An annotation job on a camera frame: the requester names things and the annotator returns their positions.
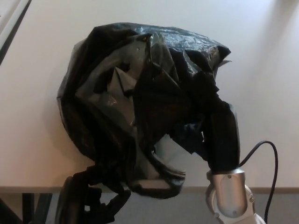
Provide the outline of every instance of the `gray floor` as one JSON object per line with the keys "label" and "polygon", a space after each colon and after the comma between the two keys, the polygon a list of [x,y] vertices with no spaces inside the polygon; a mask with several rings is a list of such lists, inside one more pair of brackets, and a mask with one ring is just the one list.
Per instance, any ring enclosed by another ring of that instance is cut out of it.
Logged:
{"label": "gray floor", "polygon": [[[54,223],[58,194],[54,194],[47,224]],[[104,194],[108,202],[114,194]],[[0,194],[21,217],[21,194]],[[263,217],[268,195],[256,196],[256,211]],[[269,212],[269,224],[298,224],[299,195],[276,194]],[[116,215],[114,224],[218,224],[209,212],[204,194],[181,194],[168,200],[145,198],[133,194]]]}

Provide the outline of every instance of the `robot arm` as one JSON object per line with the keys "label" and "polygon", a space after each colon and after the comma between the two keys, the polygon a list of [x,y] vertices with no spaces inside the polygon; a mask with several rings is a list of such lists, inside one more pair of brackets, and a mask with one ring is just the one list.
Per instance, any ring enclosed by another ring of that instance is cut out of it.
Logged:
{"label": "robot arm", "polygon": [[214,216],[224,224],[265,224],[255,213],[254,198],[245,185],[245,173],[239,168],[240,143],[236,113],[232,105],[213,100],[216,104],[205,112],[200,128],[173,133],[172,139],[190,153],[197,152],[207,160],[210,186],[206,202]]}

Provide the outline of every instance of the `white table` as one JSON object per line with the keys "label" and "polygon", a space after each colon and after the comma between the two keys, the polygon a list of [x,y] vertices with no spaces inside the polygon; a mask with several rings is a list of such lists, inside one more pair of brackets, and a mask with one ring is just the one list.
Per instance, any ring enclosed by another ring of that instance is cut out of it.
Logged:
{"label": "white table", "polygon": [[[0,192],[57,192],[93,164],[69,139],[56,102],[71,51],[93,27],[119,22],[176,26],[227,45],[217,85],[238,113],[241,158],[260,140],[279,150],[277,192],[299,191],[299,6],[282,0],[32,0],[0,66]],[[183,192],[204,192],[207,163],[168,139],[165,158],[187,171]],[[243,167],[268,190],[272,149]]]}

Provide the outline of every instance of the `crumpled plastic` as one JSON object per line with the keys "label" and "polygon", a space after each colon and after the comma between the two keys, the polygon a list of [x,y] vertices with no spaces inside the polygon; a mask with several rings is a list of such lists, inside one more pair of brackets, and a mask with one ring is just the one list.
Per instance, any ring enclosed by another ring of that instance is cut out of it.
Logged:
{"label": "crumpled plastic", "polygon": [[83,155],[111,170],[104,183],[125,182],[156,198],[176,196],[185,172],[158,158],[155,144],[169,134],[206,160],[200,124],[229,53],[208,37],[174,27],[95,27],[75,45],[58,90],[64,127]]}

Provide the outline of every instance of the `cable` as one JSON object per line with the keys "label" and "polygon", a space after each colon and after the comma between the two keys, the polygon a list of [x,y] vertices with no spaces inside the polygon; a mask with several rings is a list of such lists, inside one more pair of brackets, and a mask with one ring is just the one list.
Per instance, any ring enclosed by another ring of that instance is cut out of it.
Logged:
{"label": "cable", "polygon": [[274,194],[274,190],[275,190],[275,185],[276,185],[276,180],[277,180],[277,175],[278,175],[278,153],[277,153],[277,149],[275,147],[275,145],[271,142],[271,141],[261,141],[259,143],[256,144],[256,146],[254,146],[254,148],[249,152],[249,154],[245,157],[245,159],[240,163],[240,167],[243,166],[248,159],[253,155],[253,153],[262,145],[268,143],[272,146],[273,150],[274,150],[274,156],[275,156],[275,170],[274,170],[274,177],[273,177],[273,183],[272,183],[272,187],[271,187],[271,191],[269,194],[269,199],[266,205],[266,209],[265,209],[265,217],[264,217],[264,221],[266,223],[268,223],[268,213],[269,213],[269,208],[270,208],[270,204],[273,198],[273,194]]}

